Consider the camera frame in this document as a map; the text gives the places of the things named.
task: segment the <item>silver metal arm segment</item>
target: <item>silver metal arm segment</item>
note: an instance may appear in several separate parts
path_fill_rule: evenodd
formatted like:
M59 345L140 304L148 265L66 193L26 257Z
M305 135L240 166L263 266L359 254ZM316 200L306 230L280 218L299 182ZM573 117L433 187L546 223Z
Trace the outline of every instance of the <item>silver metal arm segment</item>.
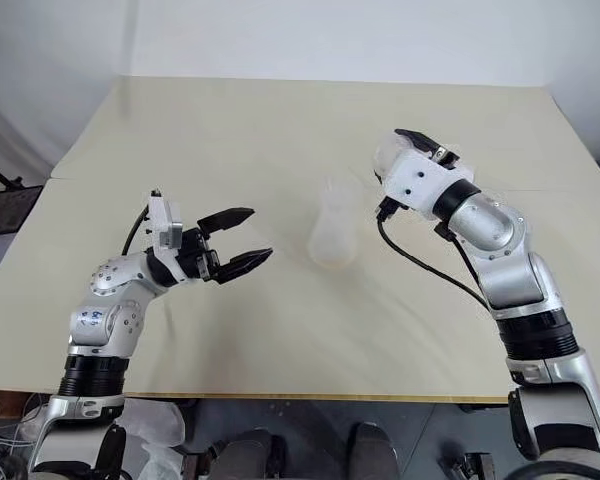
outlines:
M564 447L600 452L600 387L548 267L530 249L524 216L473 185L457 155L421 133L396 133L401 148L376 158L390 199L378 219L408 207L440 220L459 241L520 385L509 396L518 448L529 459Z
M100 265L85 299L71 314L65 375L49 401L29 463L32 474L117 479L126 434L114 420L124 408L124 373L149 302L175 285L228 282L272 253L271 249L246 252L221 265L207 244L211 233L239 225L254 213L251 209L225 210L199 220L198 227L186 232L177 206L158 191L152 192L148 211L145 220L151 221L152 247Z

